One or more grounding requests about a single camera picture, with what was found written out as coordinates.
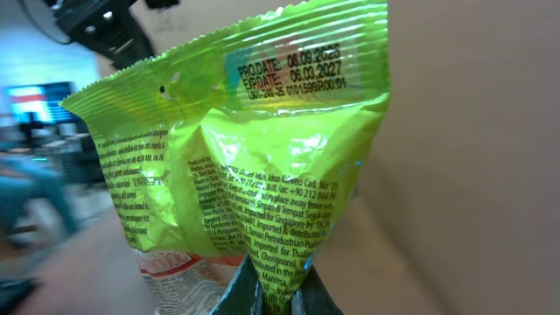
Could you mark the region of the green clear snack bag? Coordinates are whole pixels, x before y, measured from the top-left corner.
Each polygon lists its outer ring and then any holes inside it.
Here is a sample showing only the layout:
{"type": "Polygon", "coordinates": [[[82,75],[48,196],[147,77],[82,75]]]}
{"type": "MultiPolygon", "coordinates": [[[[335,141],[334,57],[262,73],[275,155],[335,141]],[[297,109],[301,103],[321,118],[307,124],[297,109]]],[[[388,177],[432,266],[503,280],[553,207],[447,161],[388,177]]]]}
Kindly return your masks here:
{"type": "Polygon", "coordinates": [[[389,108],[388,21],[384,1],[302,2],[64,100],[161,295],[173,271],[246,256],[242,311],[291,312],[389,108]]]}

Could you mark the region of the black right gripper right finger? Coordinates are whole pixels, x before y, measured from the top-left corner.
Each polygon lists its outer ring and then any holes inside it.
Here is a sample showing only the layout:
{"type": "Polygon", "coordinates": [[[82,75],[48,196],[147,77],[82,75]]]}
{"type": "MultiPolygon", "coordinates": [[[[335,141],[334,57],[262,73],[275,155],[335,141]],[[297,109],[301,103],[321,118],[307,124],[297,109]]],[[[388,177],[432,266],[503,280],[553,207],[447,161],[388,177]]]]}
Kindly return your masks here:
{"type": "Polygon", "coordinates": [[[290,302],[291,315],[343,315],[312,265],[290,302]]]}

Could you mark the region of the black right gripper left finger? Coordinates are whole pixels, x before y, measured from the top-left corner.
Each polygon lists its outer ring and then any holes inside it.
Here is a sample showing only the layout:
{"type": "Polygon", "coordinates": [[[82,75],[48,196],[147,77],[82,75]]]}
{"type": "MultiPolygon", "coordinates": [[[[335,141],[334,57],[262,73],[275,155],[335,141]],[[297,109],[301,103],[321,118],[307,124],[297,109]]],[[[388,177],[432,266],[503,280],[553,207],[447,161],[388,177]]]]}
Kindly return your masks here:
{"type": "Polygon", "coordinates": [[[249,255],[241,262],[225,293],[209,315],[262,315],[263,290],[249,255]]]}

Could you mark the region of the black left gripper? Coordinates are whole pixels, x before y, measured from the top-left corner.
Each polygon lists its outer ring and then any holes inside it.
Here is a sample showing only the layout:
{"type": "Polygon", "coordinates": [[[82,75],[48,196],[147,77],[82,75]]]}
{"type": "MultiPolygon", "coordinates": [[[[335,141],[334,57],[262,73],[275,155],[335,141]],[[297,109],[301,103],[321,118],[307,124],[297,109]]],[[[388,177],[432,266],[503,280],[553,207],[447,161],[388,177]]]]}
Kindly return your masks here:
{"type": "Polygon", "coordinates": [[[155,55],[131,7],[137,0],[59,0],[46,4],[71,43],[112,61],[121,70],[155,55]]]}

